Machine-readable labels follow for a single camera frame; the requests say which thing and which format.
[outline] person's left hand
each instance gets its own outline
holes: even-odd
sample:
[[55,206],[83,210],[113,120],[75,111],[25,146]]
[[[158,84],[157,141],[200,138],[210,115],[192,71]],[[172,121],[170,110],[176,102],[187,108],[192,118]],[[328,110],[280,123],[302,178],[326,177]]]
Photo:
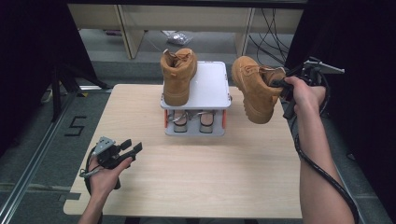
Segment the person's left hand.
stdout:
[[109,170],[105,169],[102,166],[99,166],[97,157],[93,156],[91,158],[90,163],[90,171],[97,167],[96,169],[101,169],[98,173],[92,175],[90,177],[90,184],[91,184],[91,196],[93,195],[103,195],[108,196],[116,187],[117,180],[119,178],[120,173],[128,168],[131,164],[132,158],[128,157],[124,161],[122,161],[116,168]]

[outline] brown leather boot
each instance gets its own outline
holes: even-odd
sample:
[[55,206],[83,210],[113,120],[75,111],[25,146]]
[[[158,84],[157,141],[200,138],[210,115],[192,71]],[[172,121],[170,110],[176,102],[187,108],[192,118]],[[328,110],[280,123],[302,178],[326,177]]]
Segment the brown leather boot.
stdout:
[[168,105],[179,106],[189,101],[190,80],[197,71],[197,57],[191,49],[170,53],[161,57],[163,70],[163,99]]
[[247,118],[253,123],[264,124],[274,114],[274,106],[282,88],[269,87],[274,79],[286,76],[282,67],[276,69],[260,66],[248,56],[235,60],[232,67],[233,83],[244,93]]

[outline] wooden table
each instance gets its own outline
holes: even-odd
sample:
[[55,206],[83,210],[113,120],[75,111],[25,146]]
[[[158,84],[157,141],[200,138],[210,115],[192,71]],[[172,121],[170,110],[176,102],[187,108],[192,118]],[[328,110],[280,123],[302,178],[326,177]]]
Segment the wooden table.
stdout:
[[[120,176],[105,215],[128,217],[300,218],[300,161],[280,102],[267,124],[250,122],[243,95],[230,87],[227,126],[221,137],[169,136],[160,107],[162,85],[117,85],[93,135],[118,144],[143,143]],[[84,168],[86,158],[81,164]],[[90,198],[76,176],[64,211],[80,215]]]

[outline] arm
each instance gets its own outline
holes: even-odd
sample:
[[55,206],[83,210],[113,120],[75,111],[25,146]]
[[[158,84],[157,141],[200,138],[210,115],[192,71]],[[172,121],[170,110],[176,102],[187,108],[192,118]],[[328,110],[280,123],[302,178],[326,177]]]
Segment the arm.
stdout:
[[[341,184],[319,115],[325,89],[308,87],[297,77],[287,77],[285,81],[294,86],[294,110],[302,151]],[[300,203],[304,223],[354,223],[341,195],[305,161],[301,162]]]
[[[120,173],[126,169],[131,162],[132,158],[127,158],[113,170],[103,169],[90,177],[91,198],[78,224],[96,224],[98,222],[107,197],[116,186]],[[92,158],[90,170],[97,165],[97,158]]]

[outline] shoe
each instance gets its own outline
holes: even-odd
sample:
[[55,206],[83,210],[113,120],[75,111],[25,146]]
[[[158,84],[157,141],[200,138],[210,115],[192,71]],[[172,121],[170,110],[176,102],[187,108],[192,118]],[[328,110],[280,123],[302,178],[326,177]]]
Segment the shoe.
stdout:
[[201,112],[200,121],[201,126],[199,131],[201,133],[213,133],[213,121],[215,118],[215,111],[204,111]]
[[273,80],[285,77],[285,70],[282,67],[261,66],[248,56],[242,56],[233,63],[232,76],[233,83],[244,94],[247,118],[253,123],[267,123],[283,90],[269,85]]
[[163,70],[163,99],[168,105],[180,106],[189,101],[190,81],[197,71],[197,57],[191,49],[170,53],[161,57]]
[[187,112],[185,110],[175,110],[173,122],[175,133],[185,133],[187,131]]

